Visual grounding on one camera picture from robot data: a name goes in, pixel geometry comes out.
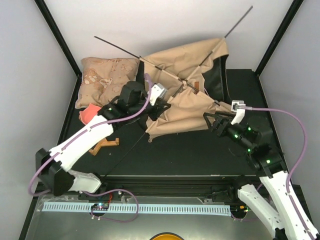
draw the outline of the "pillow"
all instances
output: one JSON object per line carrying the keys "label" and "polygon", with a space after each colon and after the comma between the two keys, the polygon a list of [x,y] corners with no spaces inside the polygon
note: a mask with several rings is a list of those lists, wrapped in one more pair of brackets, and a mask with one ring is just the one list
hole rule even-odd
{"label": "pillow", "polygon": [[83,65],[82,83],[75,108],[86,108],[89,104],[104,106],[118,96],[122,87],[136,77],[138,59],[102,59],[87,57]]}

